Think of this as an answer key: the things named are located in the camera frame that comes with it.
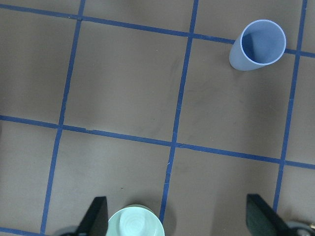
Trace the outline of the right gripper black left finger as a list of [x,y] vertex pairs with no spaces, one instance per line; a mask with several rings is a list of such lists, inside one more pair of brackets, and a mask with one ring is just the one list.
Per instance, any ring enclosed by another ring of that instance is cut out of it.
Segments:
[[95,197],[79,224],[77,236],[105,236],[108,230],[107,198]]

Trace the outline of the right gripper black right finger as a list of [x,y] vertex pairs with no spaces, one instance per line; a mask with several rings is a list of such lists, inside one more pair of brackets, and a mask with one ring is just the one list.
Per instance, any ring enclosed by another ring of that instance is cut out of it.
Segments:
[[292,236],[288,225],[258,194],[246,198],[246,226],[252,236]]

